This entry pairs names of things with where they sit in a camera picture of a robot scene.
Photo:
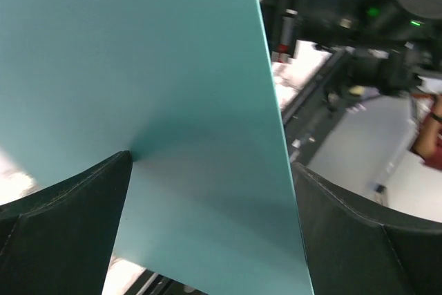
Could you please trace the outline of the teal file folder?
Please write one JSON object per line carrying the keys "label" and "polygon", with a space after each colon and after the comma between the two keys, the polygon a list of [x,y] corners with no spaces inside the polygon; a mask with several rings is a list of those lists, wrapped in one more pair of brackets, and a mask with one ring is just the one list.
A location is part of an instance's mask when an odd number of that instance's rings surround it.
{"label": "teal file folder", "polygon": [[1,0],[1,149],[43,187],[129,150],[118,256],[312,292],[258,0]]}

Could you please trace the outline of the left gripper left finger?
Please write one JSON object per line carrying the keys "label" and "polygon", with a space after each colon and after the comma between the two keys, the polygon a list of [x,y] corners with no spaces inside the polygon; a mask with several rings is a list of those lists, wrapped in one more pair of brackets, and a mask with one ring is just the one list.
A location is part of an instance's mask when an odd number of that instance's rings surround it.
{"label": "left gripper left finger", "polygon": [[101,294],[132,168],[121,151],[1,205],[1,293]]}

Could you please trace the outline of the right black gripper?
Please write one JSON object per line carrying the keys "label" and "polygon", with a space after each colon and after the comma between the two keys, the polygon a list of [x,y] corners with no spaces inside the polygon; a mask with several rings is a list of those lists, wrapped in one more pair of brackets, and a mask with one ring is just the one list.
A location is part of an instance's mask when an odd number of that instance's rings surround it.
{"label": "right black gripper", "polygon": [[388,95],[441,76],[441,0],[272,0],[272,59],[337,48],[346,85]]}

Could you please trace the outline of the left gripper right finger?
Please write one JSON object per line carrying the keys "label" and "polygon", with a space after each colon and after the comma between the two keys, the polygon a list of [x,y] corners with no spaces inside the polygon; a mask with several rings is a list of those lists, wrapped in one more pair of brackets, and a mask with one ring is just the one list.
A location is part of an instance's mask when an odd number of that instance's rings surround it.
{"label": "left gripper right finger", "polygon": [[441,223],[384,207],[291,166],[315,294],[441,293]]}

